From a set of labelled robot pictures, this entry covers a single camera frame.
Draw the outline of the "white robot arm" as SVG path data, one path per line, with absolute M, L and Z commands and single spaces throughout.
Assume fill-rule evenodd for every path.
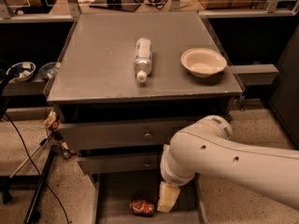
M 239 144 L 222 117 L 207 116 L 176 132 L 164 147 L 164 181 L 183 186 L 195 175 L 224 178 L 299 209 L 299 151 Z

